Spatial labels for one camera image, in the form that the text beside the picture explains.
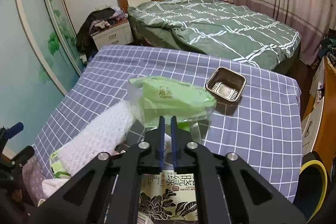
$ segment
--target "sliding wardrobe door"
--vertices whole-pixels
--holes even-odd
[[[51,68],[56,80],[62,85],[60,90],[70,91],[79,78],[73,64],[68,58],[66,51],[53,27],[44,0],[17,0],[22,3],[23,11],[29,33],[36,42],[38,51]]]
[[[55,28],[59,29],[60,35],[67,44],[72,58],[75,60],[76,65],[80,71],[84,70],[82,61],[79,58],[79,53],[76,49],[76,34],[73,32],[69,19],[67,17],[66,10],[64,8],[62,0],[45,0],[51,17],[55,19]]]
[[[24,124],[23,132],[7,144],[19,152],[35,141],[63,95],[29,44],[16,0],[0,0],[0,22],[0,127]]]

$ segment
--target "bubble wrap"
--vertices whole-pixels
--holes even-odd
[[[88,124],[75,138],[57,150],[62,166],[72,176],[100,152],[112,155],[133,123],[128,101],[120,101]]]

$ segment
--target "silver bolt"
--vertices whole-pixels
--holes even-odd
[[[141,142],[138,144],[139,148],[141,149],[147,149],[149,147],[149,143],[147,142]]]
[[[238,160],[238,155],[236,153],[229,153],[226,155],[229,160]]]
[[[98,160],[107,160],[109,158],[109,154],[106,152],[102,152],[98,154]]]
[[[195,142],[189,142],[189,143],[187,143],[187,147],[189,149],[196,149],[198,147],[198,144],[195,143]]]

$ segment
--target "green plastic package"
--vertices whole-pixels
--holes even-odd
[[[144,127],[158,126],[159,117],[170,123],[208,119],[216,107],[216,99],[204,88],[161,76],[129,80],[128,99],[133,115]]]

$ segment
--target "grid pattern tablecloth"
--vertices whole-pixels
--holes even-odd
[[[201,122],[203,144],[213,153],[238,153],[293,201],[301,167],[300,89],[296,81],[226,59],[163,48],[109,46],[98,52],[36,138],[34,149],[42,172],[52,178],[49,155],[105,109],[127,99],[129,79],[161,75],[204,86],[219,66],[243,74],[247,84],[237,104],[217,103],[210,126]],[[137,143],[144,133],[136,122],[120,149]]]

